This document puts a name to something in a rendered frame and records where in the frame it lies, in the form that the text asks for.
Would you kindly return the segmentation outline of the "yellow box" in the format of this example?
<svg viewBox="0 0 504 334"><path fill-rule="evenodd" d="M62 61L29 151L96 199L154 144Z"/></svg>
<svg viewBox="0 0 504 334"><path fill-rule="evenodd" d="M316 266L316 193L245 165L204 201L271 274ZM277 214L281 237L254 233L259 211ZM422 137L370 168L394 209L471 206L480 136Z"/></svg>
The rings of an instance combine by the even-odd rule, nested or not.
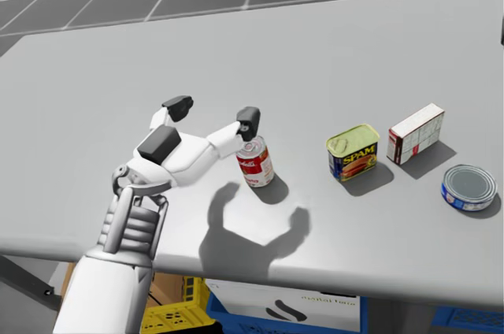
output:
<svg viewBox="0 0 504 334"><path fill-rule="evenodd" d="M143 315L140 334L161 334L213 325L206 313L210 290L201 277L184 276L182 301L148 307Z"/></svg>

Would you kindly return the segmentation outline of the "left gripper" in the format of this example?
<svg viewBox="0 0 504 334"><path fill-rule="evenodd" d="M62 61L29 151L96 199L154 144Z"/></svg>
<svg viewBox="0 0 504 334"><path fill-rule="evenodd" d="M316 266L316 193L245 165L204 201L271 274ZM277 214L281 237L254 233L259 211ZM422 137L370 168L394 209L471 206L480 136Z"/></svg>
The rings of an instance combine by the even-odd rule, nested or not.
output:
<svg viewBox="0 0 504 334"><path fill-rule="evenodd" d="M257 136L261 112L247 106L233 123L206 138L180 133L171 124L183 120L194 105L189 95L161 104L152 116L150 130L127 162L127 178L133 184L187 186L200 179L219 158L240 151Z"/></svg>

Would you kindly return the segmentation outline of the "red and white can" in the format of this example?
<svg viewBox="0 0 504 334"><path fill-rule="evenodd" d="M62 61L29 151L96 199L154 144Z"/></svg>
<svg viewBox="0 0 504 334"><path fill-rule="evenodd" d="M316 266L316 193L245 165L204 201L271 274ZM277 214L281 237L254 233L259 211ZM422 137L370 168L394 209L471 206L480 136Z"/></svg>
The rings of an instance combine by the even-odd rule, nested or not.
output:
<svg viewBox="0 0 504 334"><path fill-rule="evenodd" d="M250 187L265 187L275 176L268 147L259 135L245 143L236 153L236 158L244 179Z"/></svg>

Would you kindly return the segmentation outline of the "blue flat can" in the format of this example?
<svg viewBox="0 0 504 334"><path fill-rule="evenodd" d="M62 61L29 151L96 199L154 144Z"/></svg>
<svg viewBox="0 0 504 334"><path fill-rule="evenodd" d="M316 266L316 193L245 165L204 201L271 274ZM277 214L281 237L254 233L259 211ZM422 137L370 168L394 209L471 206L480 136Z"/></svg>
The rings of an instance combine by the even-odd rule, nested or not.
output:
<svg viewBox="0 0 504 334"><path fill-rule="evenodd" d="M487 209L495 199L498 186L486 170L474 165L455 165L443 176L441 195L456 210L478 212Z"/></svg>

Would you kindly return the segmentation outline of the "white box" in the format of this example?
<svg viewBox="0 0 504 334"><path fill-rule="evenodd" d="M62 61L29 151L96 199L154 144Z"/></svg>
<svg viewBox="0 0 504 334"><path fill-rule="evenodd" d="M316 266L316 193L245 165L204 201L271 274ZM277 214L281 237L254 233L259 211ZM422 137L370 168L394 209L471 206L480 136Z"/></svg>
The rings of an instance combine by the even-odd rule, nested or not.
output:
<svg viewBox="0 0 504 334"><path fill-rule="evenodd" d="M360 330L364 299L360 296L212 279L206 280L206 286L230 314L352 332Z"/></svg>

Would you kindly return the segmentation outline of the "red and white carton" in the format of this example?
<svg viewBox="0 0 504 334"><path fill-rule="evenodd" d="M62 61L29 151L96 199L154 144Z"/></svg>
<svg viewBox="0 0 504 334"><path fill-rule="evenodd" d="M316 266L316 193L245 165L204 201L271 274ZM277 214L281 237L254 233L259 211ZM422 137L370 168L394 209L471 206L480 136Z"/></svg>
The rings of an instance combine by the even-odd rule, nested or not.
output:
<svg viewBox="0 0 504 334"><path fill-rule="evenodd" d="M418 110L388 131L387 157L403 165L439 140L445 110L434 103Z"/></svg>

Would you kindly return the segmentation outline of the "blue box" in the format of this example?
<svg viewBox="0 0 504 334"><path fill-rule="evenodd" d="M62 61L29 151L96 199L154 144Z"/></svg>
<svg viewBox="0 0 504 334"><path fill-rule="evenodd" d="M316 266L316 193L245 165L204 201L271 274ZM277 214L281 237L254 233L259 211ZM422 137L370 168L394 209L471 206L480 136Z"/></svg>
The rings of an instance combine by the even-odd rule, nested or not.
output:
<svg viewBox="0 0 504 334"><path fill-rule="evenodd" d="M358 332L230 314L213 293L210 294L206 313L221 324L224 334L369 334L366 299L361 300Z"/></svg>

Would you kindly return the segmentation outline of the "green and blue rectangular can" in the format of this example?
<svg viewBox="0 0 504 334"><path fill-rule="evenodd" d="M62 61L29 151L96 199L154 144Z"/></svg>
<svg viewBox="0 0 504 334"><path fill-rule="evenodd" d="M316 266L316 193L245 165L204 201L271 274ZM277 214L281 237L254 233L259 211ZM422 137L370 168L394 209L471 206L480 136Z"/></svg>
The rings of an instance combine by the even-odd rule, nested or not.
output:
<svg viewBox="0 0 504 334"><path fill-rule="evenodd" d="M332 175L344 182L372 169L377 163L379 139L369 124L360 124L328 139L326 148Z"/></svg>

